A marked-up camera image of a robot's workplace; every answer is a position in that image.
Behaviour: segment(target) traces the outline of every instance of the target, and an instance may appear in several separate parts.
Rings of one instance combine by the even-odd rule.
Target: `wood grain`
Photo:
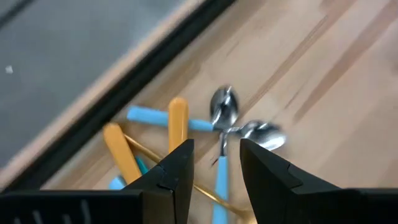
[[[238,1],[131,104],[166,110],[182,96],[209,119],[213,92],[239,95],[242,125],[273,121],[288,134],[276,154],[340,187],[398,187],[398,3],[395,0]],[[167,155],[167,129],[115,121]],[[195,178],[213,189],[216,133],[195,138]],[[238,140],[229,141],[230,201],[249,208]],[[45,188],[103,189],[118,174],[99,133]],[[210,223],[210,201],[192,195],[191,223]]]

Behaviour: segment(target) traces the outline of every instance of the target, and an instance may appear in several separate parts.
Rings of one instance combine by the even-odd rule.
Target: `wooden table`
[[[209,119],[213,92],[230,84],[239,96],[237,125],[263,119],[287,133],[276,154],[339,187],[398,187],[397,17],[394,0],[238,1],[129,105],[166,110],[182,96],[192,118]],[[126,121],[129,105],[114,120],[165,156],[167,129]],[[195,179],[213,189],[218,135],[190,137]],[[248,208],[238,139],[229,142],[230,202]],[[98,133],[44,188],[105,189],[118,173]],[[193,204],[190,222],[210,223],[211,201],[194,191]]]

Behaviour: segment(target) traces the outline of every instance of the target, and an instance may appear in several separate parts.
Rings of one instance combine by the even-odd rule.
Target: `black frame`
[[[4,192],[39,189],[235,0],[206,0],[125,74]]]

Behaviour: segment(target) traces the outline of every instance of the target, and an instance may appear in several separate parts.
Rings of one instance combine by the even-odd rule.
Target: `yellow handle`
[[[169,103],[169,153],[188,138],[188,103],[181,97]]]
[[[109,147],[124,180],[127,184],[134,182],[141,176],[141,172],[122,129],[116,123],[108,123],[104,126],[103,133],[105,143]]]

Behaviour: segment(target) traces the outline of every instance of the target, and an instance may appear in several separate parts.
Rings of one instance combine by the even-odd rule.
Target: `wooden surface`
[[[213,92],[239,96],[242,125],[273,121],[289,137],[274,151],[340,187],[398,187],[398,2],[238,1],[131,104],[166,110],[185,97],[192,118],[209,119]],[[115,121],[167,154],[167,129]],[[195,178],[213,189],[216,133],[195,138]],[[238,140],[229,141],[230,202],[248,208]],[[99,133],[44,188],[104,189],[118,174]],[[194,191],[190,223],[210,223],[211,202]]]

